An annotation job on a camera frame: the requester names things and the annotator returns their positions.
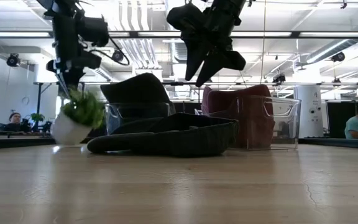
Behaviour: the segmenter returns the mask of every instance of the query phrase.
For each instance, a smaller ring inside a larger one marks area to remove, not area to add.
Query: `table surface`
[[[0,224],[358,223],[358,149],[176,159],[0,149]]]

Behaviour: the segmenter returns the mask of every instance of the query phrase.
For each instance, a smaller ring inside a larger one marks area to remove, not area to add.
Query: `white pot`
[[[91,127],[74,122],[63,112],[59,113],[50,128],[50,132],[56,142],[68,146],[81,143],[91,130]]]

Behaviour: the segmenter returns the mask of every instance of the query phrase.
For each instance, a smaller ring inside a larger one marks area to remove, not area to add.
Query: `potted plant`
[[[59,144],[79,144],[93,128],[102,125],[103,118],[104,110],[92,93],[70,90],[70,102],[60,109],[51,134]]]
[[[34,126],[32,127],[32,130],[38,131],[39,122],[45,121],[45,116],[38,113],[32,113],[30,117],[31,120],[34,121]]]

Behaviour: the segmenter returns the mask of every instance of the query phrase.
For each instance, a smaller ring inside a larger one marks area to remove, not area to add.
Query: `small plant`
[[[31,116],[31,120],[33,120],[34,122],[45,121],[45,116],[42,114],[32,113],[30,116]]]
[[[70,90],[70,102],[62,107],[62,112],[71,120],[83,126],[99,128],[103,124],[104,110],[96,97],[86,91]]]

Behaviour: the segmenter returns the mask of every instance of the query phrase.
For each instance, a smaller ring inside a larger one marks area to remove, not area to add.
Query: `clear plastic bin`
[[[300,100],[247,96],[235,99],[227,110],[208,116],[239,121],[233,149],[297,149],[300,108]]]
[[[120,126],[148,118],[169,116],[168,103],[111,103],[105,105],[107,133],[112,134]]]

